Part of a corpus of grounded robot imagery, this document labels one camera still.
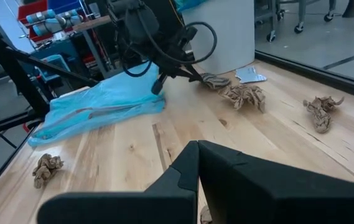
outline blue plastic sheet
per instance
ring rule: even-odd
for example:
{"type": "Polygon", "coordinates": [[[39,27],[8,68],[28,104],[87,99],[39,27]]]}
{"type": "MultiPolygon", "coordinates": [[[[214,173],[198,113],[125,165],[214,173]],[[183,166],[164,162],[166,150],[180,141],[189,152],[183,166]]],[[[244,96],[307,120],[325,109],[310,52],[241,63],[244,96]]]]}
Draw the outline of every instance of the blue plastic sheet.
{"type": "Polygon", "coordinates": [[[177,5],[177,11],[179,12],[196,7],[205,1],[207,0],[174,0],[177,5]]]}
{"type": "MultiPolygon", "coordinates": [[[[146,66],[145,63],[130,71],[139,73],[146,66]]],[[[151,92],[158,69],[152,64],[139,78],[123,72],[93,88],[52,100],[44,125],[29,138],[29,145],[63,140],[140,114],[160,113],[164,97],[151,92]]]]}

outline blue bin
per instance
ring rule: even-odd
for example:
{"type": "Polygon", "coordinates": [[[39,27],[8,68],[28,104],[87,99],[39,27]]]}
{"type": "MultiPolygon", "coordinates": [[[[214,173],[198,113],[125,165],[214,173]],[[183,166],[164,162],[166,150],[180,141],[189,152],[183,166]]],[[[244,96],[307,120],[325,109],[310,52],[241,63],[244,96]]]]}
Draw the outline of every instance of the blue bin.
{"type": "MultiPolygon", "coordinates": [[[[51,65],[55,65],[57,67],[60,67],[62,69],[65,69],[66,71],[69,71],[70,72],[70,68],[69,66],[66,64],[65,60],[63,59],[63,57],[61,55],[51,55],[51,56],[48,56],[46,58],[43,58],[41,59],[47,63],[50,63],[51,65]]],[[[48,82],[50,80],[53,80],[54,78],[58,78],[59,75],[57,74],[54,74],[54,73],[50,73],[50,72],[47,72],[47,71],[42,71],[40,70],[40,73],[42,75],[42,79],[44,82],[48,82]]]]}
{"type": "Polygon", "coordinates": [[[48,0],[48,9],[54,10],[56,14],[81,7],[80,0],[48,0]]]}

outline white cylinder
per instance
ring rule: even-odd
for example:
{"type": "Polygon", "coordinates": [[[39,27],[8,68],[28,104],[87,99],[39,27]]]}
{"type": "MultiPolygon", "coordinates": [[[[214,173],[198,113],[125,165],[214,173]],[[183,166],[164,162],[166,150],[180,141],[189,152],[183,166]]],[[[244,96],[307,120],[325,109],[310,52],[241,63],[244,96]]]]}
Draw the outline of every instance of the white cylinder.
{"type": "MultiPolygon", "coordinates": [[[[207,22],[217,33],[213,55],[199,63],[206,72],[221,74],[254,61],[253,0],[208,0],[183,11],[182,17],[185,24],[207,22]]],[[[200,59],[211,50],[213,37],[206,27],[196,28],[198,32],[190,44],[195,58],[200,59]]]]}

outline wooden table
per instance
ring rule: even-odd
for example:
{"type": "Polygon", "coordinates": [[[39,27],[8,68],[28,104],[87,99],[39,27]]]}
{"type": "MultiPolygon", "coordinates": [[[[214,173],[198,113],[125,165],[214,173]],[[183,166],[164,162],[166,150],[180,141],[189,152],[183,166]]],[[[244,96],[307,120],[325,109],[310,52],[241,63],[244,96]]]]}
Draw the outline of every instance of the wooden table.
{"type": "MultiPolygon", "coordinates": [[[[35,223],[47,199],[73,191],[144,190],[193,139],[206,139],[244,153],[354,181],[354,96],[262,62],[268,81],[266,113],[251,105],[239,111],[199,83],[171,78],[166,109],[66,141],[25,145],[0,177],[0,223],[35,223]],[[332,115],[327,134],[314,131],[302,100],[329,96],[345,102],[332,115]],[[32,171],[44,153],[60,155],[63,169],[44,189],[33,187],[32,171]]],[[[226,76],[234,78],[234,73],[226,76]]],[[[199,209],[205,205],[200,192],[199,209]]]]}

